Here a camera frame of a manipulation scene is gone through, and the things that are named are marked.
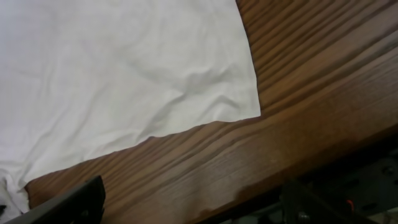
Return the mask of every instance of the white cloth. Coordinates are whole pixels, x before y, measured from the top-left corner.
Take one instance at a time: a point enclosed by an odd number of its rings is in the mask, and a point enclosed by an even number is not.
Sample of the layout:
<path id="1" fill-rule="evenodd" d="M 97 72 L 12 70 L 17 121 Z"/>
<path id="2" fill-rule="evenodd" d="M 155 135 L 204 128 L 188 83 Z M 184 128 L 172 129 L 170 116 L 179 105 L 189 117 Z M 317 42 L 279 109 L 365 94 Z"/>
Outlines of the white cloth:
<path id="1" fill-rule="evenodd" d="M 0 180 L 260 115 L 234 0 L 1 0 Z"/>

